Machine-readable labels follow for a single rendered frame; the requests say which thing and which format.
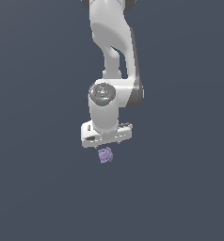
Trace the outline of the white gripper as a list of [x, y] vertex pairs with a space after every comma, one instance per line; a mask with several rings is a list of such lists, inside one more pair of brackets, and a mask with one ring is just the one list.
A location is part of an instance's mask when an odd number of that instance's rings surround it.
[[81, 126], [81, 142], [84, 148], [94, 147], [99, 149], [101, 145], [116, 142], [119, 145], [123, 140], [130, 139], [132, 137], [132, 123], [122, 123], [118, 128], [111, 132], [100, 134], [92, 125], [92, 121], [88, 121]]

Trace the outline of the small purple lumpy object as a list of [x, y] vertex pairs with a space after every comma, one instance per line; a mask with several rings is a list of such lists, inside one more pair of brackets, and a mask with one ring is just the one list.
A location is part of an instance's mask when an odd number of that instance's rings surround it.
[[100, 149], [98, 151], [101, 163], [111, 162], [113, 160], [113, 153], [109, 147], [105, 149]]

